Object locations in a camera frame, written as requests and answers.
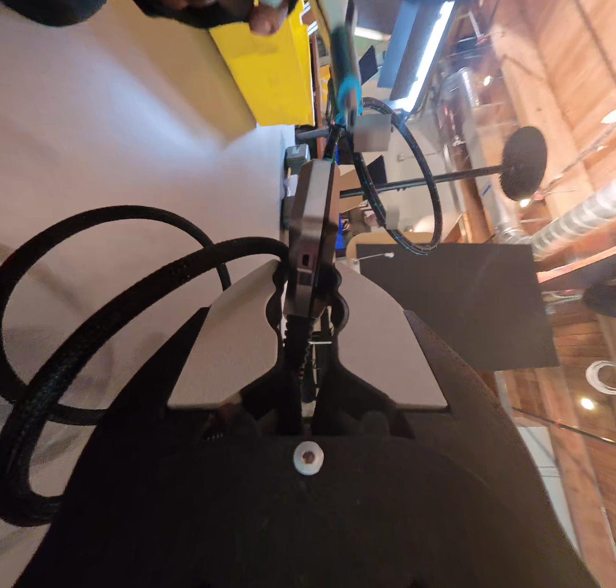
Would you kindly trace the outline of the wide silver ventilation duct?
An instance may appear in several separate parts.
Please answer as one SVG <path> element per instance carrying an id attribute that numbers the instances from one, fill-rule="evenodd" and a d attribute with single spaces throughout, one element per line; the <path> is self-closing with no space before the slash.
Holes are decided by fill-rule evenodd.
<path id="1" fill-rule="evenodd" d="M 615 220 L 615 180 L 531 236 L 522 231 L 502 198 L 494 201 L 497 240 L 505 245 L 530 246 L 535 261 L 543 261 Z"/>

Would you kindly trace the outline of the grey adapter hub with cable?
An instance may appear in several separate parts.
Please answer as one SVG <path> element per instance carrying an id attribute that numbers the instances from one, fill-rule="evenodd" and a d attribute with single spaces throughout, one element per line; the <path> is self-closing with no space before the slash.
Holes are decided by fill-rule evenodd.
<path id="1" fill-rule="evenodd" d="M 289 387 L 298 399 L 299 377 L 306 361 L 315 319 L 327 302 L 338 230 L 339 171 L 332 160 L 306 163 L 298 179 L 291 211 L 289 246 L 262 237 L 214 244 L 194 224 L 166 210 L 146 206 L 93 209 L 61 221 L 15 250 L 1 266 L 1 318 L 21 278 L 51 249 L 77 233 L 103 223 L 146 219 L 188 233 L 202 249 L 153 272 L 111 300 L 60 346 L 29 384 L 23 384 L 1 347 L 1 395 L 13 408 L 1 430 L 1 518 L 19 527 L 50 523 L 61 498 L 43 497 L 30 486 L 30 461 L 48 421 L 96 425 L 103 410 L 60 405 L 62 395 L 98 350 L 132 319 L 194 278 L 216 269 L 222 287 L 230 287 L 227 262 L 273 254 L 287 265 L 287 331 L 284 355 Z"/>

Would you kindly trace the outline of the black board with wooden rim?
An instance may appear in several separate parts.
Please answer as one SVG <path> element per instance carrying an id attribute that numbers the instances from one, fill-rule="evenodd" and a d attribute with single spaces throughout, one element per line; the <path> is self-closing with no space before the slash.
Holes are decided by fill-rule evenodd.
<path id="1" fill-rule="evenodd" d="M 360 272 L 413 312 L 476 371 L 557 368 L 530 246 L 440 244 L 427 255 L 358 244 Z"/>

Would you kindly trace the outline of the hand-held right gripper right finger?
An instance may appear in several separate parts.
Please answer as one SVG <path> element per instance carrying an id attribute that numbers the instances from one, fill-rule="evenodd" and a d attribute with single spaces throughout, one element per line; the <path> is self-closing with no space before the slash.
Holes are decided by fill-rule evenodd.
<path id="1" fill-rule="evenodd" d="M 406 414 L 447 400 L 404 309 L 346 264 L 333 268 L 333 338 L 313 414 L 315 435 L 412 435 Z"/>

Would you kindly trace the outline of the grey cube adapter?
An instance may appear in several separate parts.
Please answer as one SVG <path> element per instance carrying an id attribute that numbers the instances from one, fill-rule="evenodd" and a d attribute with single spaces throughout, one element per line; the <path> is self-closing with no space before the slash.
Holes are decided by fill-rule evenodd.
<path id="1" fill-rule="evenodd" d="M 304 164 L 310 160 L 311 151 L 308 144 L 288 146 L 283 161 L 284 170 L 287 174 L 298 175 Z"/>

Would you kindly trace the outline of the yellow plastic bin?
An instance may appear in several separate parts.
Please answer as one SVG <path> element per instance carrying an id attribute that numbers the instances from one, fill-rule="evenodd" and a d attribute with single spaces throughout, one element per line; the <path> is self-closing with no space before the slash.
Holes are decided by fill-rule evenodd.
<path id="1" fill-rule="evenodd" d="M 274 35 L 260 37 L 246 23 L 210 31 L 259 126 L 315 124 L 311 44 L 298 0 Z"/>

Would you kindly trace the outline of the black stand with round disc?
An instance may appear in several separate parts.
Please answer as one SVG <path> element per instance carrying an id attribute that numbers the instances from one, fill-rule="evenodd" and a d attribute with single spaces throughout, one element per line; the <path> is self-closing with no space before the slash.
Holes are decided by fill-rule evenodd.
<path id="1" fill-rule="evenodd" d="M 548 149 L 541 131 L 526 126 L 516 130 L 506 141 L 501 163 L 434 176 L 435 184 L 478 177 L 500 177 L 505 196 L 513 201 L 530 198 L 540 187 L 547 167 Z"/>

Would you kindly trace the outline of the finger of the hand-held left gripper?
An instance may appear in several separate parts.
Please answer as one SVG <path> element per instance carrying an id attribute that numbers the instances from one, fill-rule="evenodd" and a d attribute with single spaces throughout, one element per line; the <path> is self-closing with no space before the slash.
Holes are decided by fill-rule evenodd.
<path id="1" fill-rule="evenodd" d="M 334 76 L 357 76 L 349 0 L 310 0 Z"/>

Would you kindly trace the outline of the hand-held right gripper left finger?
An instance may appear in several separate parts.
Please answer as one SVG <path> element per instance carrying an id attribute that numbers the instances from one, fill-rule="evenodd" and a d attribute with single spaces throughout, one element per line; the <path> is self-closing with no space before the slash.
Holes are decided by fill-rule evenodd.
<path id="1" fill-rule="evenodd" d="M 212 413 L 217 428 L 255 425 L 297 435 L 303 428 L 297 375 L 281 338 L 286 269 L 270 260 L 214 301 L 167 401 Z"/>

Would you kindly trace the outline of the light panel on stand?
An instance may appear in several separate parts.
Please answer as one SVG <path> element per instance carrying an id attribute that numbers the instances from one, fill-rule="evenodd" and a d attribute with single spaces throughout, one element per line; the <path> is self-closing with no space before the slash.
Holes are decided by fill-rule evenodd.
<path id="1" fill-rule="evenodd" d="M 401 2 L 377 83 L 390 109 L 417 111 L 456 7 L 455 1 Z"/>

